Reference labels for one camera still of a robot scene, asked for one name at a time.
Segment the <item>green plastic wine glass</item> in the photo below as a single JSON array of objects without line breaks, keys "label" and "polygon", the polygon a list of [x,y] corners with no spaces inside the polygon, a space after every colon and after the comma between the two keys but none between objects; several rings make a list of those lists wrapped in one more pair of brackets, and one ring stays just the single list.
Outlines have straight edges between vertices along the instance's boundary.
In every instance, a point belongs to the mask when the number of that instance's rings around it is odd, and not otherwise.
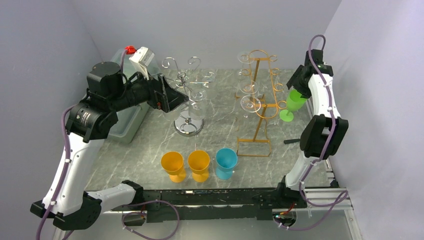
[{"label": "green plastic wine glass", "polygon": [[294,112],[298,111],[307,101],[296,89],[292,89],[286,99],[286,109],[279,113],[279,117],[284,122],[291,122],[294,119]]}]

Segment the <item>orange plastic wine glass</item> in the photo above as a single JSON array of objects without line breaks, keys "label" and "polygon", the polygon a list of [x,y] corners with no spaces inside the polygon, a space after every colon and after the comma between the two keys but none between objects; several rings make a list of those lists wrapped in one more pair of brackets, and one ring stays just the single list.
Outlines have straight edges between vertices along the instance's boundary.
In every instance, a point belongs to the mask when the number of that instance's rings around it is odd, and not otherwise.
[{"label": "orange plastic wine glass", "polygon": [[184,158],[179,152],[170,151],[165,153],[160,163],[172,182],[181,183],[185,180]]},{"label": "orange plastic wine glass", "polygon": [[188,156],[188,165],[192,171],[192,178],[203,183],[209,178],[209,165],[211,158],[206,151],[195,150]]}]

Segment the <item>blue plastic wine glass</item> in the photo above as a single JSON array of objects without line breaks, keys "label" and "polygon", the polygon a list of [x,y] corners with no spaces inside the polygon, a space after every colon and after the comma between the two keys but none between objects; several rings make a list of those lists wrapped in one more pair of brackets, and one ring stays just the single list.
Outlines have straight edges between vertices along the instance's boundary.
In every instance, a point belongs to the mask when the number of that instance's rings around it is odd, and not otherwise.
[{"label": "blue plastic wine glass", "polygon": [[232,177],[235,166],[238,163],[237,153],[230,148],[221,148],[215,155],[215,174],[221,180],[228,180]]}]

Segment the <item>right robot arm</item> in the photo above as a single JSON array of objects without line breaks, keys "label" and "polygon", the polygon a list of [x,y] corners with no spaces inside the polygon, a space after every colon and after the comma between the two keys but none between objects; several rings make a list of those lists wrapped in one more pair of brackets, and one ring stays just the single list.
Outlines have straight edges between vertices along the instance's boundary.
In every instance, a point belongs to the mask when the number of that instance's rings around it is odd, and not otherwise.
[{"label": "right robot arm", "polygon": [[287,104],[298,106],[311,99],[313,116],[300,136],[294,167],[277,186],[275,200],[282,208],[304,197],[304,183],[313,167],[336,154],[349,128],[336,107],[333,76],[333,68],[323,61],[323,50],[312,49],[287,83]]}]

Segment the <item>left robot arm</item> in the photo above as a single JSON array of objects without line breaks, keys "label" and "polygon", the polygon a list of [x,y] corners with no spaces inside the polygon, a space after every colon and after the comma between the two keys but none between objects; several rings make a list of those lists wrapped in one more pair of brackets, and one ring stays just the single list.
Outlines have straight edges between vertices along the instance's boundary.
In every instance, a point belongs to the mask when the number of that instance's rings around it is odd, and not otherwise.
[{"label": "left robot arm", "polygon": [[147,103],[169,113],[189,99],[163,74],[126,76],[112,61],[94,65],[86,79],[86,96],[62,115],[64,152],[50,190],[30,207],[33,214],[52,219],[63,231],[88,229],[104,212],[120,206],[137,210],[144,203],[143,187],[130,180],[100,191],[85,190],[94,160],[118,122],[118,112]]}]

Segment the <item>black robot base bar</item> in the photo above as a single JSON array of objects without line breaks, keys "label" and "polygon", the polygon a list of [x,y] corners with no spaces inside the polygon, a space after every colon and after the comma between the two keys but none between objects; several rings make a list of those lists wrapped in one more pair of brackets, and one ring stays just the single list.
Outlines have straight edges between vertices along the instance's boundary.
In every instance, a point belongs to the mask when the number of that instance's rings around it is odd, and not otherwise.
[{"label": "black robot base bar", "polygon": [[305,208],[300,194],[282,187],[156,189],[143,192],[143,206],[118,206],[115,212],[143,210],[148,223],[175,220],[272,220],[281,212]]}]

